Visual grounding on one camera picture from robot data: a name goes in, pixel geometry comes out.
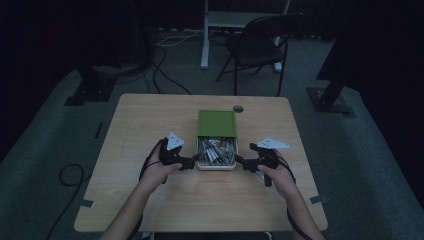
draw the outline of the black chair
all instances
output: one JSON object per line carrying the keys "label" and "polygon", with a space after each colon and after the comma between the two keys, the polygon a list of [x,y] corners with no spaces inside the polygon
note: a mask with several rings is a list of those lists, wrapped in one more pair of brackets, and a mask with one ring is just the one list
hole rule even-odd
{"label": "black chair", "polygon": [[[225,46],[230,52],[224,67],[219,73],[218,82],[222,74],[234,72],[234,95],[237,95],[237,71],[258,67],[258,73],[263,66],[281,62],[280,82],[277,96],[281,92],[284,68],[287,58],[287,40],[297,33],[303,23],[302,13],[292,13],[281,16],[260,17],[250,21],[240,34],[234,34],[225,40]],[[273,39],[280,37],[276,45]],[[234,70],[225,69],[234,59]]]}

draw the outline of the green box lid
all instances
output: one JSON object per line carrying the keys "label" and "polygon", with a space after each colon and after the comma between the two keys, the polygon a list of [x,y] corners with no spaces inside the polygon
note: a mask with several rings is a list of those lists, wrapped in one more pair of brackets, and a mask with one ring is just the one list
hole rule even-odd
{"label": "green box lid", "polygon": [[197,136],[237,137],[234,111],[199,110]]}

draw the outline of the chair backrest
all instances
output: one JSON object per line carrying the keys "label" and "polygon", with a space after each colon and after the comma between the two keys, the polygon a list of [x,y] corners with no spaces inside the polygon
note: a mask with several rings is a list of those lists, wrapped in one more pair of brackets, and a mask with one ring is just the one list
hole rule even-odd
{"label": "chair backrest", "polygon": [[250,21],[243,29],[242,33],[260,35],[269,38],[291,35],[300,30],[303,20],[303,13],[259,17]]}

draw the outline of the person's left hand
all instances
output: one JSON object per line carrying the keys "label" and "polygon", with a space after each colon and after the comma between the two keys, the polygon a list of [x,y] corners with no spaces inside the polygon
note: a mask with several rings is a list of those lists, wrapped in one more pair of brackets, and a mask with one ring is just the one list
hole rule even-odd
{"label": "person's left hand", "polygon": [[161,145],[159,145],[152,157],[149,160],[150,165],[145,171],[138,183],[140,187],[148,194],[153,193],[156,188],[165,180],[168,174],[180,169],[183,165],[181,163],[175,163],[168,166],[164,166],[159,160],[159,151]]}

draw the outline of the person's right hand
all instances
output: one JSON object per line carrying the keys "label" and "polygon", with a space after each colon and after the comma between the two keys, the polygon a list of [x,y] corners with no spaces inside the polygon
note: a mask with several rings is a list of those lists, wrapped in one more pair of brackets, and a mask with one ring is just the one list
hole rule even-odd
{"label": "person's right hand", "polygon": [[[274,149],[274,151],[279,158],[283,159],[279,151],[277,151],[276,149]],[[284,199],[287,200],[287,197],[299,192],[299,189],[297,188],[296,183],[294,182],[290,172],[283,165],[279,164],[276,169],[272,169],[264,165],[259,165],[258,169],[272,179],[272,181],[274,182],[274,186],[277,189],[277,192]]]}

